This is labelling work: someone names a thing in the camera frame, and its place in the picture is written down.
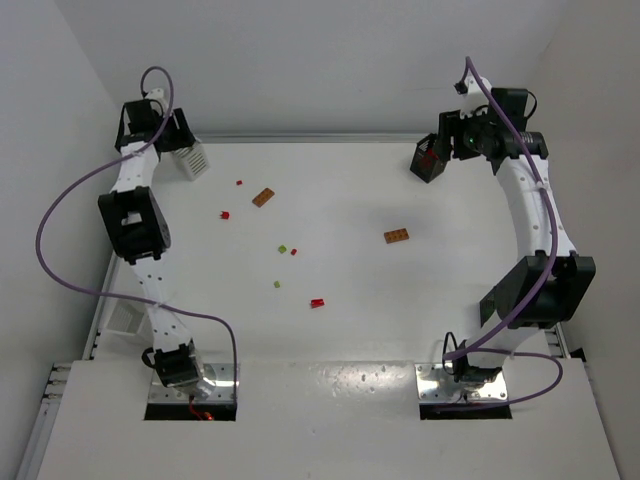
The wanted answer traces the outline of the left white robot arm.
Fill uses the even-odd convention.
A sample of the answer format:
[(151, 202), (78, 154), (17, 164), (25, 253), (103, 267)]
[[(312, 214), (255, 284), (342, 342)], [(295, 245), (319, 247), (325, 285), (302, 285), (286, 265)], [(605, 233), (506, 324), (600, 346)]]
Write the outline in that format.
[(161, 155), (193, 144), (193, 136), (180, 130), (185, 125), (183, 114), (173, 116), (169, 95), (162, 88), (125, 103), (116, 140), (125, 160), (110, 192), (98, 198), (98, 206), (114, 252), (130, 265), (147, 299), (152, 346), (143, 354), (143, 362), (155, 370), (164, 387), (188, 393), (202, 379), (203, 367), (191, 333), (168, 309), (166, 253), (171, 234), (152, 192)]

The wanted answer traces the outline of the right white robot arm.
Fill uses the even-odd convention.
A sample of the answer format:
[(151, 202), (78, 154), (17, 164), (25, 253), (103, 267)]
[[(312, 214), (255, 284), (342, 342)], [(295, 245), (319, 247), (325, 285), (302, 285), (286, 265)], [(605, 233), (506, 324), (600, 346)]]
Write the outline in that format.
[(444, 354), (459, 382), (492, 380), (507, 356), (538, 331), (570, 320), (595, 277), (561, 221), (549, 179), (544, 136), (530, 131), (526, 89), (494, 88), (465, 74), (456, 83), (459, 110), (439, 119), (437, 159), (485, 158), (507, 200), (517, 243), (514, 267), (481, 299), (480, 327)]

